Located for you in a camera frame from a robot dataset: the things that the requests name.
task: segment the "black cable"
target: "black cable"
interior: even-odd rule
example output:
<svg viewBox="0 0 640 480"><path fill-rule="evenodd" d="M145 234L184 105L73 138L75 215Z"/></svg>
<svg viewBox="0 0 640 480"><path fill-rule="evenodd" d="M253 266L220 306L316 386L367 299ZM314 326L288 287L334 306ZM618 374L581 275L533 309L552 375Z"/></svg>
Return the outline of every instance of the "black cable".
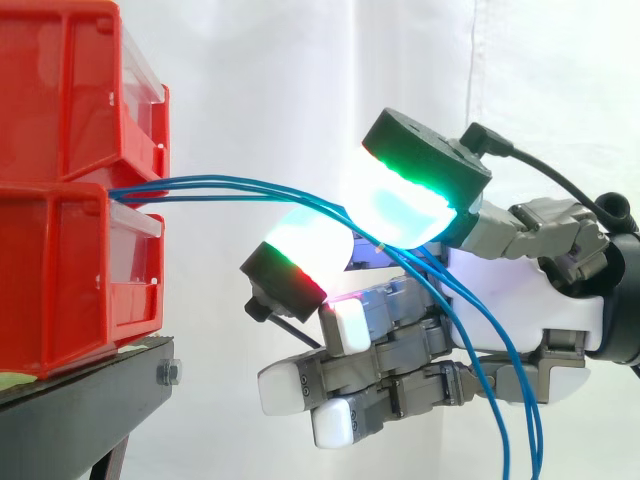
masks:
<svg viewBox="0 0 640 480"><path fill-rule="evenodd" d="M509 140L487 127L472 123L460 138L460 143L479 157L485 153L498 157L513 157L538 170L591 210L598 221L611 233L633 233L638 230L631 216L629 201L623 195L615 192L605 193L594 202L560 172L533 155L517 149Z"/></svg>
<svg viewBox="0 0 640 480"><path fill-rule="evenodd" d="M630 214L629 202L619 193L607 193L594 202L560 172L533 155L514 147L510 156L535 168L564 188L582 205L595 213L600 223L610 232L632 233L637 230L636 223Z"/></svg>
<svg viewBox="0 0 640 480"><path fill-rule="evenodd" d="M282 328L287 333L289 333L289 334L293 335L294 337L296 337L298 340L306 343L308 346L310 346L314 350L316 348L320 348L322 346L318 342L316 342L313 338L307 336L306 334L304 334L303 332L298 330L296 327L291 325L289 322L287 322L283 318L281 318L281 317L279 317L279 316L277 316L277 315L275 315L273 313L271 315L269 315L269 317L267 319L272 321L276 325L278 325L280 328Z"/></svg>

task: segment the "white fingertip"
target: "white fingertip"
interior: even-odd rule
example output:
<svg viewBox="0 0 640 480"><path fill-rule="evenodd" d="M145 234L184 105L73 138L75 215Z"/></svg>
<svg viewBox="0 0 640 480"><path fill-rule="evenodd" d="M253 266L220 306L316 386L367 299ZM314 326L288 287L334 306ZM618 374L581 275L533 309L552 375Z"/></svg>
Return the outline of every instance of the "white fingertip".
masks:
<svg viewBox="0 0 640 480"><path fill-rule="evenodd" d="M318 448L353 445L351 408L343 398L332 398L311 414L313 436Z"/></svg>
<svg viewBox="0 0 640 480"><path fill-rule="evenodd" d="M333 305L342 349L345 355L365 352L371 346L367 317L357 298L342 300Z"/></svg>
<svg viewBox="0 0 640 480"><path fill-rule="evenodd" d="M294 363L276 363L258 374L260 402L265 415L292 415L304 411L300 374Z"/></svg>
<svg viewBox="0 0 640 480"><path fill-rule="evenodd" d="M590 375L588 368L552 367L549 372L549 403L559 402L577 392Z"/></svg>

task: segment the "gray metal part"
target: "gray metal part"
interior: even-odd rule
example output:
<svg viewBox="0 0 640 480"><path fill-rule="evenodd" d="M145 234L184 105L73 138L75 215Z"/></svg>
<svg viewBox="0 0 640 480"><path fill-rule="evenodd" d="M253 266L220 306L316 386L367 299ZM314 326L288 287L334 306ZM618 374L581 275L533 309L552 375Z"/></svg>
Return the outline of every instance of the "gray metal part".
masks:
<svg viewBox="0 0 640 480"><path fill-rule="evenodd" d="M478 222L460 246L460 250L494 260L504 255L518 232L526 227L511 213L484 200Z"/></svg>
<svg viewBox="0 0 640 480"><path fill-rule="evenodd" d="M402 375L431 361L427 332L422 324L414 324L392 332L390 341L376 345L381 370Z"/></svg>
<svg viewBox="0 0 640 480"><path fill-rule="evenodd" d="M351 298L362 304L372 342L383 339L395 328L415 324L434 305L429 293L407 276L333 298L320 308L319 316L327 352L334 357L344 355L344 346L331 303Z"/></svg>
<svg viewBox="0 0 640 480"><path fill-rule="evenodd" d="M481 357L480 363L485 374L495 379L496 398L507 402L524 401L518 375L508 357L504 355L488 355ZM538 369L534 365L527 363L523 363L522 366L537 398ZM485 396L484 391L478 391L477 393Z"/></svg>
<svg viewBox="0 0 640 480"><path fill-rule="evenodd" d="M510 212L526 227L516 234L505 251L508 259L557 257L571 250L580 230L572 215L583 209L575 200L538 198L511 207Z"/></svg>
<svg viewBox="0 0 640 480"><path fill-rule="evenodd" d="M172 386L157 374L173 340L139 343L146 348L0 392L0 476L79 478L168 400Z"/></svg>
<svg viewBox="0 0 640 480"><path fill-rule="evenodd" d="M383 377L373 349L346 357L331 358L322 364L327 392L347 394L373 385Z"/></svg>
<svg viewBox="0 0 640 480"><path fill-rule="evenodd" d="M442 375L426 370L392 377L344 398L351 407L354 443L383 428L384 422L429 412L446 405Z"/></svg>
<svg viewBox="0 0 640 480"><path fill-rule="evenodd" d="M426 375L422 370L394 379L390 396L395 419L430 412L446 398L441 376Z"/></svg>
<svg viewBox="0 0 640 480"><path fill-rule="evenodd" d="M384 342L372 345L366 352L332 357L318 349L277 363L295 363L305 410L310 410L333 396L358 392L390 375L422 368L433 358L451 352L447 339L446 326L437 318L425 319L394 330Z"/></svg>
<svg viewBox="0 0 640 480"><path fill-rule="evenodd" d="M357 233L353 234L353 255L346 270L369 270L373 268L389 268L397 266L387 255L381 252L377 245L371 245L368 240ZM435 256L442 254L440 243L427 243L425 247Z"/></svg>
<svg viewBox="0 0 640 480"><path fill-rule="evenodd" d="M388 390L373 386L345 397L351 407L353 443L378 433L393 416Z"/></svg>
<svg viewBox="0 0 640 480"><path fill-rule="evenodd" d="M296 366L300 375L300 390L304 397L305 410L311 410L327 401L322 360L329 358L324 350L314 350L297 357Z"/></svg>
<svg viewBox="0 0 640 480"><path fill-rule="evenodd" d="M387 290L387 307L393 323L400 327L422 318L435 301L414 278L402 276L392 279Z"/></svg>
<svg viewBox="0 0 640 480"><path fill-rule="evenodd" d="M460 249L481 258L549 258L565 283L606 267L609 241L596 216L575 200L538 198L506 212L483 201L476 226Z"/></svg>
<svg viewBox="0 0 640 480"><path fill-rule="evenodd" d="M550 372L554 367L584 368L586 332L546 330L542 345L529 359L523 360L524 371L538 403L549 402ZM495 378L496 397L508 402L523 402L520 382L509 357L505 354L480 358L485 374Z"/></svg>

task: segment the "cable connector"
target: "cable connector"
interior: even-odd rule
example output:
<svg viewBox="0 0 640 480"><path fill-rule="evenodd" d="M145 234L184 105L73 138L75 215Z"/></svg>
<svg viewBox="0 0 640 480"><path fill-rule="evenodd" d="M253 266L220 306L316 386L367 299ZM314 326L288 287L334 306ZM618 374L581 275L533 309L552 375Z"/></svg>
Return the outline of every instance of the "cable connector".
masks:
<svg viewBox="0 0 640 480"><path fill-rule="evenodd" d="M482 157L485 153L497 157L508 157L514 149L513 143L509 140L476 122L469 125L459 141L478 157Z"/></svg>

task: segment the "green led light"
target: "green led light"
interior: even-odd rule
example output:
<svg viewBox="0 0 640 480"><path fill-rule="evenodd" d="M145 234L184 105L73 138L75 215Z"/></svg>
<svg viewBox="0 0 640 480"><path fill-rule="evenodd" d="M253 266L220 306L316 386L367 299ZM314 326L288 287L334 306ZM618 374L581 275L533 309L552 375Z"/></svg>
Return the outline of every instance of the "green led light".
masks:
<svg viewBox="0 0 640 480"><path fill-rule="evenodd" d="M447 199L390 170L360 147L350 160L345 208L381 242L412 249L442 233L456 216Z"/></svg>
<svg viewBox="0 0 640 480"><path fill-rule="evenodd" d="M344 225L307 207L287 214L265 241L329 294L353 254L353 234Z"/></svg>

